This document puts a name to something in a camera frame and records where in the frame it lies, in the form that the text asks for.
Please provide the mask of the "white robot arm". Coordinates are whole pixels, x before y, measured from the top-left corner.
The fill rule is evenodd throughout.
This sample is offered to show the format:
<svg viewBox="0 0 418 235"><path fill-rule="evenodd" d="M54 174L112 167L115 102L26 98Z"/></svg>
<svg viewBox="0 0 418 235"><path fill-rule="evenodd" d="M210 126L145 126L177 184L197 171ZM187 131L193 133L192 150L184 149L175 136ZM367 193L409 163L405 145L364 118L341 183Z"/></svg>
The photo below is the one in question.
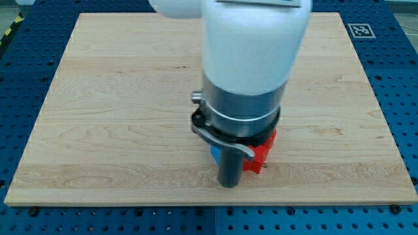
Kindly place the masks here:
<svg viewBox="0 0 418 235"><path fill-rule="evenodd" d="M150 0L150 5L168 18L202 20L202 95L211 126L247 137L276 125L311 0Z"/></svg>

